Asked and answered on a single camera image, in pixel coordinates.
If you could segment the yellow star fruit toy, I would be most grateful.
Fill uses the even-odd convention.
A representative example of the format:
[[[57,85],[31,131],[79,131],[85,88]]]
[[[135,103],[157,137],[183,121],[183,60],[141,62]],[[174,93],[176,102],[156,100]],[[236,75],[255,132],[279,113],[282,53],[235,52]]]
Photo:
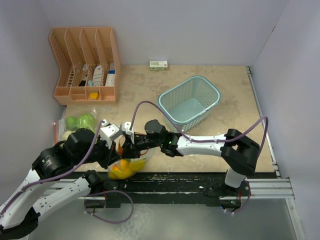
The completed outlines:
[[[127,169],[131,172],[138,172],[145,167],[146,162],[147,161],[144,158],[130,161],[127,165]]]

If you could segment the clear orange-zip bag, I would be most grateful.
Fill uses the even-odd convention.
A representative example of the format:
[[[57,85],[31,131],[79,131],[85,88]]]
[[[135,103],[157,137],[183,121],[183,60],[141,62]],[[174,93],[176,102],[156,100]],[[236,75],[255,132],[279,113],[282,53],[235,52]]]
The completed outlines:
[[[121,136],[116,147],[116,150],[121,157],[124,153],[124,147],[125,137]],[[108,166],[108,177],[112,180],[124,180],[133,176],[135,173],[139,172],[145,167],[145,165],[154,155],[155,151],[155,148],[149,148],[136,153],[134,158],[122,157],[120,160]]]
[[[53,143],[57,144],[59,141],[66,141],[70,134],[80,129],[90,130],[95,134],[98,124],[97,117],[97,110],[93,106],[67,107],[62,118],[53,124]]]

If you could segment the green cabbage toy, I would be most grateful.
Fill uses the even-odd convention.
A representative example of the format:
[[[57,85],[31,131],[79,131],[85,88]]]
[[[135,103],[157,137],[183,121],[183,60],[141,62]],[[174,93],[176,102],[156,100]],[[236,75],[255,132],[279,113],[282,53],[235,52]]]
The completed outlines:
[[[96,130],[96,125],[96,119],[91,113],[80,115],[75,123],[76,129],[88,129],[93,132]]]

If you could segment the light blue plastic basket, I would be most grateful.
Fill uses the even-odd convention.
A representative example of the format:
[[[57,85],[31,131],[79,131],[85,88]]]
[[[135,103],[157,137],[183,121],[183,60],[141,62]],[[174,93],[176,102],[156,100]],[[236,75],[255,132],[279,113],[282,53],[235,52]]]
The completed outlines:
[[[207,78],[195,75],[158,96],[157,105],[175,133],[186,132],[203,121],[221,99],[218,88]]]

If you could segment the orange mango toy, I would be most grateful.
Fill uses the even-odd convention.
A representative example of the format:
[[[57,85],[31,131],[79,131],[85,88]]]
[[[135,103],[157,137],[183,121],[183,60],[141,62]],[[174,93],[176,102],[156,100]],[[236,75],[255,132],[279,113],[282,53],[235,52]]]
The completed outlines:
[[[114,164],[112,169],[108,172],[108,176],[114,180],[124,180],[132,175],[132,171],[127,163],[124,164]]]

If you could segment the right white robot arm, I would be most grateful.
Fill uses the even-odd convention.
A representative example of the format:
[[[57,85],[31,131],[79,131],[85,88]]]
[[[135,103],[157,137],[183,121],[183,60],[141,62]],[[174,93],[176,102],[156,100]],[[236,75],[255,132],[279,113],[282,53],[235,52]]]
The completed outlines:
[[[256,171],[260,145],[233,128],[221,135],[192,136],[169,131],[154,119],[145,124],[144,134],[135,133],[131,122],[122,123],[120,129],[125,137],[124,159],[138,158],[142,151],[153,148],[159,148],[163,154],[172,158],[205,155],[224,159],[229,170],[222,183],[222,190],[228,196],[235,195],[243,180]]]

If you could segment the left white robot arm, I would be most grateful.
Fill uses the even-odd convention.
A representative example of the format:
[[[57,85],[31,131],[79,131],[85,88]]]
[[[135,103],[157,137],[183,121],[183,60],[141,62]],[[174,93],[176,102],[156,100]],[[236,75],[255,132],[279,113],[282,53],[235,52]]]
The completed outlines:
[[[98,162],[106,169],[119,160],[115,144],[119,135],[115,125],[97,132],[81,128],[43,150],[18,189],[0,207],[0,238],[26,240],[49,214],[79,197],[101,194],[104,181],[95,170],[88,170],[70,185],[43,196],[56,181],[85,163]]]

